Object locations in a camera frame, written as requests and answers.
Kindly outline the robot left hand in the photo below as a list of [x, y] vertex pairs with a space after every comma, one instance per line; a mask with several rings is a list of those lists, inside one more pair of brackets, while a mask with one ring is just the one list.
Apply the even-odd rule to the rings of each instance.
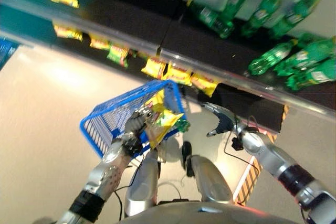
[[147, 107], [135, 110], [128, 118], [124, 127], [123, 139], [126, 142], [141, 143], [141, 134], [147, 127], [147, 123], [153, 118], [154, 111]]

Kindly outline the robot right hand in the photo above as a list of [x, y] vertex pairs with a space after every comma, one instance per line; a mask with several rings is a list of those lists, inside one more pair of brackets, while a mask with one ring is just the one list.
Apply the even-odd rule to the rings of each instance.
[[215, 105], [209, 102], [205, 102], [201, 105], [201, 107], [212, 112], [218, 119], [219, 123], [217, 127], [211, 131], [209, 131], [206, 136], [212, 137], [218, 134], [222, 134], [228, 131], [231, 131], [234, 128], [236, 117], [234, 113], [222, 106]]

